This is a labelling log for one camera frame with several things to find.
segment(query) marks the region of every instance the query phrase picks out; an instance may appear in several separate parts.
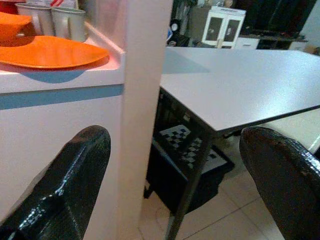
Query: orange plate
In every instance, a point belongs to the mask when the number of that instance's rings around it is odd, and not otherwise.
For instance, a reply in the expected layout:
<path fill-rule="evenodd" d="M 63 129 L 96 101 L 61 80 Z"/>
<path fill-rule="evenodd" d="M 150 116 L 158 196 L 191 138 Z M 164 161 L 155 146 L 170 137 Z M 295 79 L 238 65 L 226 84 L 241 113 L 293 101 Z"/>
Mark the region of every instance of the orange plate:
<path fill-rule="evenodd" d="M 70 68 L 108 55 L 103 48 L 55 36 L 28 36 L 0 43 L 0 63 L 28 68 Z"/>
<path fill-rule="evenodd" d="M 21 29 L 31 22 L 31 16 L 0 12 L 0 42 L 14 39 Z"/>

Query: table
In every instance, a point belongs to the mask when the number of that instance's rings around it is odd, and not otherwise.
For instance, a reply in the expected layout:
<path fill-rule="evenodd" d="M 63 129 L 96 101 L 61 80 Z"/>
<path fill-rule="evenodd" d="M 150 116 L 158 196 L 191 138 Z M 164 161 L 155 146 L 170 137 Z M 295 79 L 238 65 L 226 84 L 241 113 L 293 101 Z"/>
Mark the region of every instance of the table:
<path fill-rule="evenodd" d="M 161 92 L 204 130 L 166 238 L 174 240 L 214 137 L 320 108 L 320 57 L 290 50 L 168 47 Z"/>

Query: checkered pattern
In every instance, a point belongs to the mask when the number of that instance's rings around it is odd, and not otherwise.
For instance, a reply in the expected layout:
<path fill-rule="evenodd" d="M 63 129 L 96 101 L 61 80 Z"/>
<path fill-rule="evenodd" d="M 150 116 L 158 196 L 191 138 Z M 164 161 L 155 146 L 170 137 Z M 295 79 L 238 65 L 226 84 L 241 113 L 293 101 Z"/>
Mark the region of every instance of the checkered pattern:
<path fill-rule="evenodd" d="M 177 149 L 180 146 L 180 143 L 187 138 L 190 134 L 190 130 L 184 125 L 178 125 L 166 130 L 160 131 L 160 134 L 168 141 L 168 143 Z M 192 141 L 187 150 L 182 154 L 180 161 L 183 161 L 190 169 L 194 168 L 194 162 L 196 161 L 195 157 L 200 149 L 202 140 L 196 138 Z M 202 173 L 210 171 L 214 168 L 226 164 L 227 161 L 224 160 L 218 153 L 213 149 L 210 150 L 210 154 L 207 158 L 207 162 L 204 166 Z"/>

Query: tabletop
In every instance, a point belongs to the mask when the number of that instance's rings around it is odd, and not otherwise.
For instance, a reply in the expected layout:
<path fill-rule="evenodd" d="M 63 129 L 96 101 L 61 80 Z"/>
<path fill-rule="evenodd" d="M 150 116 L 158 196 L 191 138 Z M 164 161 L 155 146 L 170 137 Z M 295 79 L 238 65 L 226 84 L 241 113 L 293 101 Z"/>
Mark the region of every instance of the tabletop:
<path fill-rule="evenodd" d="M 161 88 L 215 132 L 320 107 L 320 57 L 291 50 L 167 47 Z"/>

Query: gray mug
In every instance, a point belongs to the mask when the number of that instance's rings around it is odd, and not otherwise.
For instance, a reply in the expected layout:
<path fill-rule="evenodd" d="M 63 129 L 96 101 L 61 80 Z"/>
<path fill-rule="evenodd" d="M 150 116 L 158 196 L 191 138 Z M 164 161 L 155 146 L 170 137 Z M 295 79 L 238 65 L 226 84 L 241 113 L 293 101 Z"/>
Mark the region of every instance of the gray mug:
<path fill-rule="evenodd" d="M 68 7 L 53 7 L 51 12 L 57 37 L 78 42 L 86 40 L 85 11 Z"/>
<path fill-rule="evenodd" d="M 55 35 L 51 7 L 29 3 L 16 3 L 15 5 L 20 15 L 32 17 L 32 24 L 37 35 Z"/>

